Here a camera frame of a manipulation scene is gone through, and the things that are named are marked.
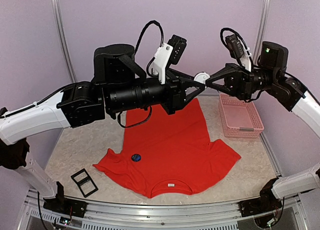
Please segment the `blue brooch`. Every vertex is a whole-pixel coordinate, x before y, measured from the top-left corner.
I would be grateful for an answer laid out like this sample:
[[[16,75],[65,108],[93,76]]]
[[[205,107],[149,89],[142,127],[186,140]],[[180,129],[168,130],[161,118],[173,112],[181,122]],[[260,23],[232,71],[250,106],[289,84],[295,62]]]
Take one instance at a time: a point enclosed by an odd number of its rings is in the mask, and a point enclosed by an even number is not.
[[[194,76],[193,80],[198,82],[198,83],[201,83],[201,84],[205,85],[206,84],[206,80],[208,80],[209,78],[210,78],[210,75],[208,73],[199,72]]]

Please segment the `red t-shirt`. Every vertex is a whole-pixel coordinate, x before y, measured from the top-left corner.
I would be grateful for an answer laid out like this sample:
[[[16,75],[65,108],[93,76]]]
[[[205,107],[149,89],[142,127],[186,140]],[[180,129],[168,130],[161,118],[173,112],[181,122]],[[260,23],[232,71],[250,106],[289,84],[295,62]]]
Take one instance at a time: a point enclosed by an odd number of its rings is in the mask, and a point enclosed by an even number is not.
[[[121,152],[108,149],[95,168],[151,199],[199,194],[221,181],[240,158],[221,139],[211,141],[199,100],[193,99],[173,115],[155,105],[146,123],[124,131]]]

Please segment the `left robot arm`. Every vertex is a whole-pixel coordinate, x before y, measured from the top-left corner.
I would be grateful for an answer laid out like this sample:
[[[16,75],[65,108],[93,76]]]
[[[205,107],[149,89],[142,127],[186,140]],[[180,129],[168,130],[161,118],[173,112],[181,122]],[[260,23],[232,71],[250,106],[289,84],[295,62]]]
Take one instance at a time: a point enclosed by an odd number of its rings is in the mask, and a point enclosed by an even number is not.
[[[27,138],[53,129],[77,128],[133,109],[161,105],[169,115],[182,110],[205,85],[173,70],[180,55],[164,62],[164,82],[147,77],[135,62],[135,48],[118,43],[94,52],[94,77],[63,86],[44,99],[15,111],[0,110],[0,165],[23,176],[43,197],[44,208],[70,217],[85,215],[87,203],[65,197],[64,187],[52,180],[31,156]]]

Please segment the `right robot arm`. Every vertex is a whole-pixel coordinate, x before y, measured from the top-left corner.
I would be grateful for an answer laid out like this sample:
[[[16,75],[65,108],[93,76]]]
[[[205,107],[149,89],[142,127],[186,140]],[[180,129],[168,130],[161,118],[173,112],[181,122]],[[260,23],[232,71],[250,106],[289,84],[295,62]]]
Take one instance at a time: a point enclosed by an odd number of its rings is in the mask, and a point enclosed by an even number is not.
[[[308,88],[286,72],[289,50],[277,43],[263,41],[258,67],[250,71],[244,66],[227,63],[205,81],[209,88],[241,101],[250,101],[252,94],[263,91],[274,97],[286,110],[303,120],[320,134],[320,103]],[[262,214],[284,207],[284,198],[320,187],[320,165],[287,176],[269,180],[259,197],[239,202],[242,217]]]

